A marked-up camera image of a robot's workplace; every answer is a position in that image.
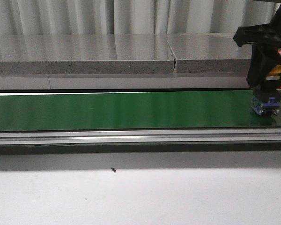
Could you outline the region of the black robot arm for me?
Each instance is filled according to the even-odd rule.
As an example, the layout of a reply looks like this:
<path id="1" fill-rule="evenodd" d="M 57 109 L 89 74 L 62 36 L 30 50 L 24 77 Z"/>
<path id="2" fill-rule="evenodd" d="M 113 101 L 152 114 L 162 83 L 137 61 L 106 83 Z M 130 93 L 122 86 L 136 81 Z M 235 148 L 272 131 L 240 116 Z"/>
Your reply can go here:
<path id="1" fill-rule="evenodd" d="M 252 45 L 251 63 L 246 77 L 249 86 L 264 89 L 280 87 L 281 74 L 277 80 L 269 80 L 267 76 L 277 65 L 281 66 L 281 5 L 270 23 L 239 27 L 233 39 L 239 47 Z"/>

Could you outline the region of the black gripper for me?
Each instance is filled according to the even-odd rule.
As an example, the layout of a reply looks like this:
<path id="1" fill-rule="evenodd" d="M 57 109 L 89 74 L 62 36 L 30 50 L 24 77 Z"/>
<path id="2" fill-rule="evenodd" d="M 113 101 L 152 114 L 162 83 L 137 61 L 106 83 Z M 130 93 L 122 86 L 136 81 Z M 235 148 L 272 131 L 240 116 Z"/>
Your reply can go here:
<path id="1" fill-rule="evenodd" d="M 281 24 L 239 27 L 233 37 L 237 46 L 252 46 L 251 63 L 246 81 L 251 88 L 259 86 L 265 76 L 281 65 Z M 275 68 L 276 89 L 281 87 L 281 67 Z"/>

